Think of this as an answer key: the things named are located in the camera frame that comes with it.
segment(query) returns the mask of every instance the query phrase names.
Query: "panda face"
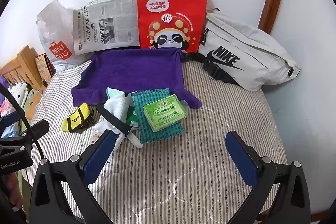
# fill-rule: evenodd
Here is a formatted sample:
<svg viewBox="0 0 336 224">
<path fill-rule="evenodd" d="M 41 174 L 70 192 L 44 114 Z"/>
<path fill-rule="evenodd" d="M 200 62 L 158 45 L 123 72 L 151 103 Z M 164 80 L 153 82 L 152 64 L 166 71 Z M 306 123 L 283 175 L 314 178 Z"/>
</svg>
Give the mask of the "panda face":
<svg viewBox="0 0 336 224">
<path fill-rule="evenodd" d="M 181 48 L 183 42 L 185 41 L 185 34 L 179 30 L 167 30 L 156 35 L 155 39 L 159 48 Z"/>
</svg>

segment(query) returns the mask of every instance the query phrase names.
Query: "purple fabric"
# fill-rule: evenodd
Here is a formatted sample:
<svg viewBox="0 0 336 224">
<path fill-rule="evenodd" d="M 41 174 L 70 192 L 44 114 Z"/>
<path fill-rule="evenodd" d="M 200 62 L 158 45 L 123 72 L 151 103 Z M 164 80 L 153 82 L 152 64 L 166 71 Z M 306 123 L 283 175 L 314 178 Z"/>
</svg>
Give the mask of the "purple fabric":
<svg viewBox="0 0 336 224">
<path fill-rule="evenodd" d="M 97 52 L 81 74 L 79 84 L 71 89 L 73 106 L 104 104 L 106 88 L 125 93 L 169 89 L 191 108 L 201 102 L 184 88 L 182 52 L 178 48 L 127 49 Z"/>
<path fill-rule="evenodd" d="M 5 87 L 6 89 L 9 87 L 9 84 L 8 84 L 6 78 L 3 77 L 2 75 L 0 75 L 0 83 L 1 83 L 2 85 L 4 85 L 4 87 Z M 4 102 L 4 100 L 5 100 L 5 97 L 0 93 L 0 106 L 2 105 L 2 103 Z"/>
</svg>

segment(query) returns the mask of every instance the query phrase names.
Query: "black cable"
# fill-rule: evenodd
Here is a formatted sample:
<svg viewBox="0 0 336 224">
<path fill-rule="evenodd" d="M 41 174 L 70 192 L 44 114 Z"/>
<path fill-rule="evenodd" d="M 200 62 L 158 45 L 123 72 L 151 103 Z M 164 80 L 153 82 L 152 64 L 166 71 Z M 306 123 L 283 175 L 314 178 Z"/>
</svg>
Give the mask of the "black cable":
<svg viewBox="0 0 336 224">
<path fill-rule="evenodd" d="M 3 96 L 5 96 L 8 101 L 12 104 L 12 106 L 15 108 L 16 112 L 19 114 L 20 119 L 23 121 L 23 123 L 25 124 L 29 135 L 31 136 L 32 140 L 34 141 L 34 143 L 36 144 L 37 150 L 40 153 L 41 159 L 44 159 L 44 155 L 43 155 L 43 151 L 42 148 L 40 146 L 40 144 L 38 143 L 37 139 L 34 136 L 34 132 L 32 131 L 30 124 L 25 116 L 25 112 L 24 110 L 19 106 L 19 104 L 17 103 L 17 101 L 15 100 L 15 98 L 13 97 L 13 95 L 0 83 L 0 93 L 2 93 Z"/>
<path fill-rule="evenodd" d="M 27 168 L 25 168 L 25 170 L 26 170 L 26 177 L 27 177 L 27 182 L 28 182 L 28 185 L 29 185 L 30 194 L 32 194 L 32 187 L 31 187 L 30 182 L 29 182 Z"/>
</svg>

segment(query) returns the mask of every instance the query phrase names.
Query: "striped bed sheet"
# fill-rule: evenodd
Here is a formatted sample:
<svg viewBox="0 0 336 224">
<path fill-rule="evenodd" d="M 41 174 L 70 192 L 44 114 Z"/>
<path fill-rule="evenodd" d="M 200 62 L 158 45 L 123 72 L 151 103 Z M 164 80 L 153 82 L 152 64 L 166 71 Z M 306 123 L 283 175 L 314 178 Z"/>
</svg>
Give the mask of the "striped bed sheet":
<svg viewBox="0 0 336 224">
<path fill-rule="evenodd" d="M 78 133 L 61 130 L 62 120 L 72 113 L 70 89 L 90 61 L 54 75 L 36 107 L 32 124 L 45 119 L 49 133 L 39 142 L 51 162 L 81 154 L 94 133 L 93 127 Z M 248 196 L 244 184 L 225 148 L 226 133 L 235 130 L 261 155 L 286 164 L 277 126 L 262 90 L 215 81 L 202 64 L 183 64 L 184 84 L 202 102 L 189 110 L 182 121 L 185 133 L 137 149 L 124 140 L 106 163 L 97 181 L 88 186 L 113 223 L 226 223 Z M 40 156 L 33 146 L 34 165 L 28 168 L 32 184 Z M 74 215 L 81 213 L 66 183 L 65 195 Z M 271 206 L 273 187 L 263 210 Z"/>
</svg>

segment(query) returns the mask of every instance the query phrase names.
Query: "teal cloth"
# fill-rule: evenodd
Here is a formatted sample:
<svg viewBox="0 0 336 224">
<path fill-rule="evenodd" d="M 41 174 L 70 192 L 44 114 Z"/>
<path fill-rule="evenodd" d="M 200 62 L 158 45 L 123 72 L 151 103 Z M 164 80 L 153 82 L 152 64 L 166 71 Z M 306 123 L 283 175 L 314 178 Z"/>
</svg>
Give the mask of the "teal cloth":
<svg viewBox="0 0 336 224">
<path fill-rule="evenodd" d="M 157 132 L 153 132 L 143 112 L 144 105 L 168 97 L 170 95 L 169 89 L 145 90 L 132 93 L 131 95 L 136 111 L 136 116 L 138 118 L 141 143 L 150 143 L 164 140 L 184 133 L 184 129 L 180 122 Z"/>
</svg>

